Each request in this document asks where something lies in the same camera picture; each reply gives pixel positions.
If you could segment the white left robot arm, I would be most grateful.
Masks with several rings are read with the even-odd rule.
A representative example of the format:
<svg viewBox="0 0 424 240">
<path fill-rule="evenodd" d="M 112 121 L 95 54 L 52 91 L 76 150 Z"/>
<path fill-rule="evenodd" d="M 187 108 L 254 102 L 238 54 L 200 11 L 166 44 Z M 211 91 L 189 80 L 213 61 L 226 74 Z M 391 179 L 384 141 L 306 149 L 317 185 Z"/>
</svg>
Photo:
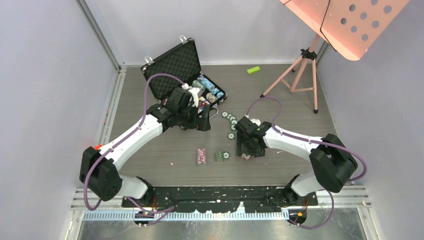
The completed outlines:
<svg viewBox="0 0 424 240">
<path fill-rule="evenodd" d="M 133 198 L 141 207 L 153 202 L 150 185 L 140 177 L 127 177 L 119 173 L 127 160 L 149 141 L 169 128 L 209 131 L 209 105 L 201 113 L 200 89 L 177 87 L 164 104 L 156 103 L 145 109 L 145 115 L 132 127 L 111 142 L 82 153 L 79 180 L 84 190 L 91 190 L 101 201 L 115 196 Z"/>
</svg>

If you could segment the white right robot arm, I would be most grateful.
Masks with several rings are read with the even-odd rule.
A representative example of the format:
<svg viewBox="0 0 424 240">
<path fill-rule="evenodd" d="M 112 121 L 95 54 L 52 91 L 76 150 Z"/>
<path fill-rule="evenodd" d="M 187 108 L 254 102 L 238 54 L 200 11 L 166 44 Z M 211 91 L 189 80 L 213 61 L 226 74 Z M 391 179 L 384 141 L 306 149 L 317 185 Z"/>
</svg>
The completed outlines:
<svg viewBox="0 0 424 240">
<path fill-rule="evenodd" d="M 263 157 L 266 149 L 275 149 L 311 164 L 311 172 L 296 175 L 284 188 L 285 198 L 291 205 L 299 205 L 312 192 L 340 192 L 358 168 L 352 152 L 334 134 L 306 136 L 247 116 L 241 118 L 234 128 L 238 156 Z"/>
</svg>

